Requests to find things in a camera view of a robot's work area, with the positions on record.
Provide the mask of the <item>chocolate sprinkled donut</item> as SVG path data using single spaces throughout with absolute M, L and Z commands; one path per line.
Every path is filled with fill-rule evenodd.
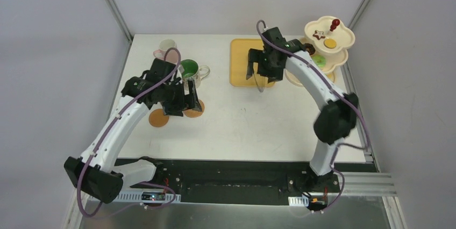
M 303 46 L 303 50 L 306 51 L 309 55 L 315 54 L 316 50 L 312 44 L 304 43 L 302 46 Z

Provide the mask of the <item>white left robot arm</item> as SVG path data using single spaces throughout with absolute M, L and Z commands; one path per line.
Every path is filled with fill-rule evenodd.
M 169 116 L 183 116 L 186 110 L 202 109 L 193 81 L 184 85 L 184 68 L 155 59 L 141 76 L 125 82 L 118 105 L 96 139 L 78 157 L 68 157 L 64 169 L 73 186 L 82 192 L 111 203 L 131 185 L 145 182 L 150 188 L 163 184 L 164 174 L 151 158 L 115 166 L 127 139 L 140 120 L 155 104 Z

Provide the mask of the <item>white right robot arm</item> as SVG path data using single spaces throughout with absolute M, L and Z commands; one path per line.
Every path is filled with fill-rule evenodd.
M 332 172 L 337 145 L 356 126 L 358 97 L 344 93 L 319 69 L 311 58 L 315 52 L 312 44 L 298 39 L 288 41 L 278 27 L 256 30 L 263 48 L 248 51 L 246 79 L 262 76 L 268 82 L 278 82 L 287 71 L 299 80 L 319 108 L 313 124 L 317 146 L 305 177 L 308 189 L 319 191 L 327 183 L 325 175 Z

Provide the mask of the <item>light woven round coaster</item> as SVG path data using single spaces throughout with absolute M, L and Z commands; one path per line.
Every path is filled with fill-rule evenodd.
M 185 110 L 183 112 L 183 114 L 188 118 L 197 118 L 197 117 L 201 116 L 205 110 L 205 105 L 202 100 L 199 100 L 199 103 L 201 105 L 201 111 L 191 109 L 191 110 Z

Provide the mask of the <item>green frosted donut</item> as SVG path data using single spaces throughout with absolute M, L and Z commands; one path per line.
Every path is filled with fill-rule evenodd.
M 313 62 L 317 65 L 318 68 L 323 69 L 326 65 L 326 58 L 320 54 L 315 54 L 311 56 Z

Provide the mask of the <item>star-shaped chocolate cookie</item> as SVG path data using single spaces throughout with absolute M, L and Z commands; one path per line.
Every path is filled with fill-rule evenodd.
M 319 31 L 319 30 L 315 30 L 312 36 L 314 38 L 316 38 L 317 40 L 322 40 L 322 39 L 326 38 L 324 31 Z

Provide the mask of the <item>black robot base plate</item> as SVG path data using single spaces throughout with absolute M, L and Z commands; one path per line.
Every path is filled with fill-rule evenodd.
M 308 192 L 338 194 L 342 179 L 330 173 L 310 178 L 308 162 L 158 159 L 150 183 L 166 185 L 183 203 L 287 206 Z

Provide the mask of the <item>metal tongs with black tips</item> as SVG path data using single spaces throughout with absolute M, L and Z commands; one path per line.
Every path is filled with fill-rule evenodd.
M 259 73 L 259 64 L 256 62 L 247 64 L 246 80 L 254 85 L 259 92 L 263 92 L 266 87 L 266 78 Z

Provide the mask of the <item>round yellow biscuit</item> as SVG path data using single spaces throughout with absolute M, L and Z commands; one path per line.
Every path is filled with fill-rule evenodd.
M 329 49 L 334 49 L 337 47 L 337 42 L 334 39 L 327 38 L 324 40 L 324 46 L 329 48 Z

